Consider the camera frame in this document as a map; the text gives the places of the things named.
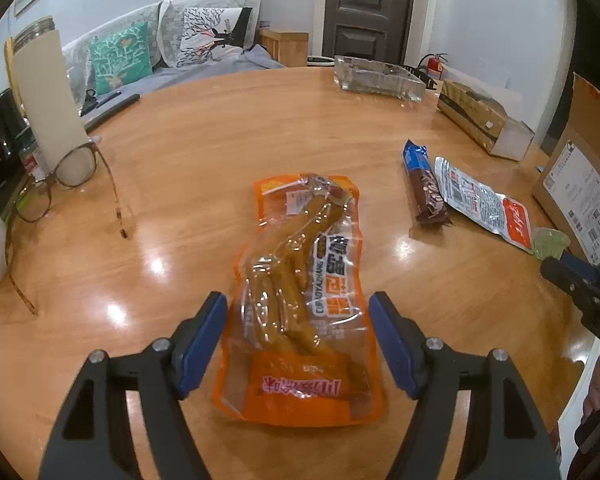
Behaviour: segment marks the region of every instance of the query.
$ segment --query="jar lid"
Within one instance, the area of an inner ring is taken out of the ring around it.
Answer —
[[[15,54],[29,41],[35,40],[37,37],[42,36],[45,32],[56,30],[56,24],[52,16],[45,16],[36,22],[31,23],[20,34],[18,34],[13,40],[13,53]]]

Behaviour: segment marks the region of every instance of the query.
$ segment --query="duck feet snack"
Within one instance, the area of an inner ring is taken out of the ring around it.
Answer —
[[[346,177],[256,183],[260,229],[235,266],[214,402],[243,420],[345,426],[382,410],[360,289],[358,195]]]

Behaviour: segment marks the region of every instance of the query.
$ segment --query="teal cushion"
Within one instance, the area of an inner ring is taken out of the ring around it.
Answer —
[[[103,95],[151,75],[147,22],[93,41],[89,45],[96,93]]]

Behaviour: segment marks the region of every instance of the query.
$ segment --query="screw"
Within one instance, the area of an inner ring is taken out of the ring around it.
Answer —
[[[507,352],[502,348],[496,348],[491,353],[496,361],[504,362],[509,359],[509,354],[507,354]]]
[[[164,352],[165,350],[168,350],[170,346],[171,341],[165,337],[158,338],[151,343],[151,348],[153,348],[156,352]]]
[[[437,337],[427,339],[427,348],[430,350],[441,350],[444,345],[442,339],[438,339]]]
[[[89,354],[89,361],[93,364],[101,363],[107,353],[104,350],[94,350]]]

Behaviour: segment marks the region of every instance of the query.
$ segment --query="sofa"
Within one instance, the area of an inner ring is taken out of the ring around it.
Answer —
[[[90,44],[94,40],[124,30],[135,23],[148,23],[148,43],[154,73],[140,81],[119,88],[123,94],[146,94],[184,81],[225,73],[281,68],[282,65],[273,61],[262,47],[256,46],[252,49],[260,13],[260,1],[163,0],[128,12],[89,31],[62,48],[75,103],[83,102],[86,90],[95,88],[94,71],[90,61]],[[239,55],[220,61],[210,60],[203,64],[177,67],[177,54],[184,26],[184,9],[187,7],[217,7],[221,9],[251,7],[253,10],[245,35],[244,51]],[[106,107],[98,108],[100,112],[105,109]]]

